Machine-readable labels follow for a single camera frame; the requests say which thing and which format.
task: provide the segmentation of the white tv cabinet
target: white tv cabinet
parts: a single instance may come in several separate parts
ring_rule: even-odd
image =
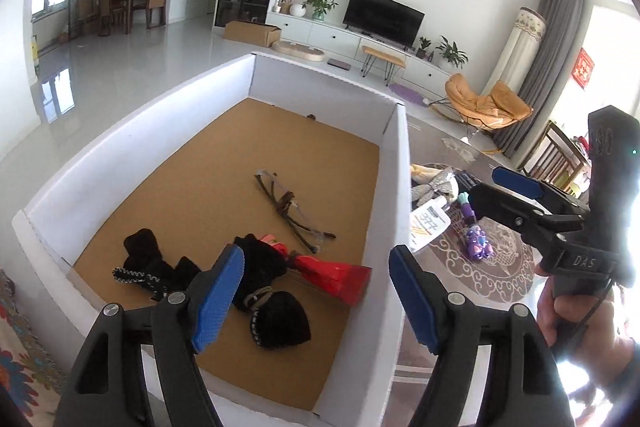
[[[339,58],[349,58],[351,64],[354,60],[355,66],[361,68],[365,61],[365,54],[362,52],[363,46],[380,50],[382,52],[395,55],[404,59],[406,68],[399,70],[392,80],[398,81],[400,78],[408,87],[415,89],[430,99],[444,98],[444,84],[449,80],[450,74],[433,66],[426,60],[417,58],[400,48],[385,44],[374,37],[367,37],[360,33],[345,29],[342,25],[332,25],[324,21],[283,15],[269,12],[267,14],[267,24],[277,26],[282,29],[282,39],[286,41],[300,42],[315,48],[320,48],[331,54],[340,55]],[[374,64],[374,68],[383,67],[381,60]]]

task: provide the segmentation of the green plant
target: green plant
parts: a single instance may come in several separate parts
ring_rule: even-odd
[[[420,49],[425,50],[431,46],[431,41],[429,39],[425,39],[424,37],[420,37]]]
[[[444,58],[447,62],[455,65],[457,68],[462,68],[466,62],[469,61],[469,58],[466,56],[465,52],[461,52],[458,49],[458,45],[453,42],[453,44],[449,44],[446,38],[442,35],[440,36],[442,41],[440,44],[436,46],[437,50],[441,51],[442,58]]]
[[[338,3],[335,0],[306,0],[302,6],[305,8],[306,6],[313,7],[316,15],[326,15],[327,12],[338,6]]]

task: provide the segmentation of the television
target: television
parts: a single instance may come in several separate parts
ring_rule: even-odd
[[[424,13],[392,0],[349,0],[343,24],[413,46]]]

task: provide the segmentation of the red plastic wrapper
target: red plastic wrapper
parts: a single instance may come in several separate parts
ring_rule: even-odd
[[[291,269],[300,272],[304,279],[329,295],[337,297],[349,306],[355,306],[362,300],[371,277],[369,267],[320,261],[312,255],[289,255],[287,247],[276,242],[273,235],[265,235],[260,240],[271,245],[285,257]]]

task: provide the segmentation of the purple beaded wand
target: purple beaded wand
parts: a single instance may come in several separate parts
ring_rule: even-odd
[[[469,204],[468,194],[462,192],[458,196],[458,202],[460,203],[462,215],[465,217],[465,224],[468,226],[468,229],[465,231],[466,256],[473,261],[494,256],[494,249],[489,244],[484,230],[478,225],[476,213],[471,208],[471,204]]]

